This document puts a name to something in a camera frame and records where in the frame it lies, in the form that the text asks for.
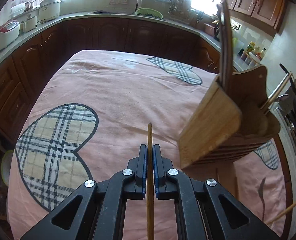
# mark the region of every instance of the triangular cutout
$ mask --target triangular cutout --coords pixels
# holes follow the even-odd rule
[[[55,226],[58,226],[64,230],[69,230],[73,219],[78,211],[80,203],[82,201],[82,195],[76,196],[70,203],[68,203],[60,213],[58,213],[51,221]]]
[[[224,209],[228,223],[232,229],[239,228],[249,223],[249,219],[236,208],[224,195],[218,196],[221,206]]]

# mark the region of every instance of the countertop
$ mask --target countertop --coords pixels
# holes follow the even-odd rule
[[[6,59],[6,57],[8,57],[13,51],[15,51],[15,49],[20,47],[23,43],[25,43],[30,38],[41,33],[42,31],[44,31],[47,28],[50,28],[62,21],[66,21],[66,20],[80,19],[80,18],[95,18],[95,17],[116,17],[116,18],[140,19],[140,20],[156,22],[156,23],[176,27],[176,28],[186,30],[188,32],[191,32],[191,33],[194,33],[194,34],[200,36],[205,41],[207,41],[214,49],[216,49],[218,52],[221,52],[219,41],[216,41],[212,36],[206,34],[205,32],[203,32],[201,30],[197,30],[197,29],[195,29],[187,24],[181,23],[181,22],[177,22],[174,20],[160,20],[160,19],[156,19],[156,18],[139,16],[139,15],[132,15],[132,14],[92,13],[90,11],[90,12],[78,12],[78,13],[60,15],[55,20],[51,20],[51,21],[48,21],[45,23],[39,23],[37,28],[35,28],[27,33],[21,34],[20,36],[18,36],[18,38],[14,42],[9,44],[8,47],[6,47],[5,49],[2,49],[0,51],[0,63],[3,62],[3,60]],[[240,58],[237,56],[234,56],[233,66],[238,71],[242,71],[242,70],[245,70],[248,68],[248,65],[246,65],[245,62],[240,60]]]

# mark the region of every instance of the white rice cooker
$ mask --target white rice cooker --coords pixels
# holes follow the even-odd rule
[[[20,24],[13,20],[0,26],[0,50],[7,47],[19,35]]]
[[[43,0],[40,3],[39,21],[44,23],[59,17],[60,0]]]

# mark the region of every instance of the plaid heart pattern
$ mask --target plaid heart pattern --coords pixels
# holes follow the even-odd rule
[[[182,81],[192,85],[202,84],[200,76],[191,70],[193,66],[160,57],[151,57],[147,58],[146,60],[162,68],[164,71],[175,76],[176,78],[181,79]]]
[[[92,179],[78,155],[98,127],[88,106],[58,106],[33,122],[15,147],[22,180],[32,197],[53,210],[85,180]]]
[[[271,170],[275,170],[278,168],[278,151],[272,139],[264,143],[261,147],[254,150],[254,153],[256,153],[261,158],[263,163]]]

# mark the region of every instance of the knife block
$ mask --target knife block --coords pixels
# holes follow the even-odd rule
[[[266,67],[235,72],[228,93],[218,76],[179,135],[181,168],[194,164],[234,161],[279,133],[275,116],[264,115]]]

